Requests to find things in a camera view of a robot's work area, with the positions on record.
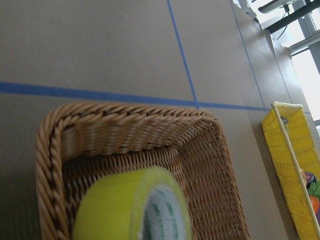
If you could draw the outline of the yellow packing tape roll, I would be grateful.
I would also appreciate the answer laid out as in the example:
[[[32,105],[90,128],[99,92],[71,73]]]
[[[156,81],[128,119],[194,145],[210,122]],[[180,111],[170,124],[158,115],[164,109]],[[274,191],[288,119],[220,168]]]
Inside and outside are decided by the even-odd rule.
[[[185,196],[165,168],[111,174],[84,195],[74,240],[191,240]]]

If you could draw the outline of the brown wicker basket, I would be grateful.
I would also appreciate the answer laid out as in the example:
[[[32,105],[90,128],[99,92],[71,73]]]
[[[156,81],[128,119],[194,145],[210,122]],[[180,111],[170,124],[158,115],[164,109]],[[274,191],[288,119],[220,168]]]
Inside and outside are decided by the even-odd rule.
[[[180,185],[195,240],[248,240],[223,128],[204,110],[73,102],[52,110],[36,139],[41,237],[69,240],[77,210],[101,177],[160,166]]]

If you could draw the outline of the toy panda figure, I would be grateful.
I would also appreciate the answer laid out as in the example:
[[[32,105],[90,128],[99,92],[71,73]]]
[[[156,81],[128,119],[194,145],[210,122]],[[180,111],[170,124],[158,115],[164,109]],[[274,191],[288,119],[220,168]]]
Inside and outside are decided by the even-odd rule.
[[[289,120],[287,118],[285,118],[285,117],[281,116],[280,119],[281,119],[281,121],[282,121],[284,126],[286,126],[289,123]]]

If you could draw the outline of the orange toy carrot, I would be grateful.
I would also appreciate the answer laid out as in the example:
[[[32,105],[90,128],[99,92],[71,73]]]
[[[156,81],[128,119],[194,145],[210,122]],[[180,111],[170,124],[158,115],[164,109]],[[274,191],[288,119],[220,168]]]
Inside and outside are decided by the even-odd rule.
[[[315,214],[320,209],[320,182],[312,182],[307,189],[309,199]]]

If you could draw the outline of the black monitor stand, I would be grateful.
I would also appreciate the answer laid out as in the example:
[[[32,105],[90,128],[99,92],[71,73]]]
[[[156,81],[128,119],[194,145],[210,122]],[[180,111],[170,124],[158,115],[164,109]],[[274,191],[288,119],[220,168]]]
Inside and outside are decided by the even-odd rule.
[[[288,26],[292,22],[306,16],[313,10],[320,7],[319,0],[305,0],[305,5],[295,10],[293,13],[289,13],[289,5],[292,5],[295,2],[296,0],[272,0],[269,3],[258,8],[258,11],[262,14],[269,14],[273,11],[284,8],[284,16],[280,20],[266,28],[270,34],[277,32],[278,30]]]

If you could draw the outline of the yellow woven basket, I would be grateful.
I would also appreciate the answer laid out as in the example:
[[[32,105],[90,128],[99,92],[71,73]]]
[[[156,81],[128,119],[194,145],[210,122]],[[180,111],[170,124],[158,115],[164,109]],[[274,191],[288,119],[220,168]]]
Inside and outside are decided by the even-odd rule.
[[[281,117],[288,119],[283,125]],[[273,167],[301,240],[318,240],[320,226],[301,170],[320,177],[320,154],[303,105],[275,101],[261,122]]]

